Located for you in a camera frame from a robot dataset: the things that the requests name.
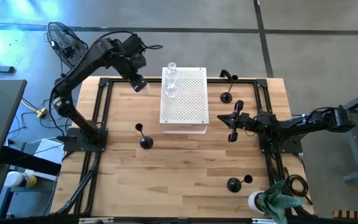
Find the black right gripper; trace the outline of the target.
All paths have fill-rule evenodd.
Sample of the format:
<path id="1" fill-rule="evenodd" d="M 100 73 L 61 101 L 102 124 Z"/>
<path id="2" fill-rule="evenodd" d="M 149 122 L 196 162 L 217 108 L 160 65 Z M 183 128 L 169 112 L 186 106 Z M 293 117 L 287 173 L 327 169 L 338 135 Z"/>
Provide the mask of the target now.
<path id="1" fill-rule="evenodd" d="M 253 125 L 253 120 L 250 118 L 249 113 L 243 113 L 244 102 L 238 100 L 234 105 L 234 111 L 231 114 L 217 115 L 217 118 L 220 119 L 228 128 L 231 128 L 232 131 L 228 137 L 229 142 L 237 141 L 238 132 L 237 129 L 249 130 Z"/>

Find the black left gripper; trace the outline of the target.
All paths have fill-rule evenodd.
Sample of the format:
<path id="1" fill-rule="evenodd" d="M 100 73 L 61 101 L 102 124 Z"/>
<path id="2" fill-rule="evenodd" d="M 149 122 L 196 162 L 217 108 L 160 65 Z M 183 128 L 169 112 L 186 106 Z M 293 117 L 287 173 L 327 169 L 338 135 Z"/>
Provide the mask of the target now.
<path id="1" fill-rule="evenodd" d="M 119 57 L 116 60 L 116 70 L 120 76 L 127 80 L 135 92 L 140 92 L 147 86 L 147 82 L 138 69 L 146 66 L 146 59 L 138 54 L 132 58 Z"/>

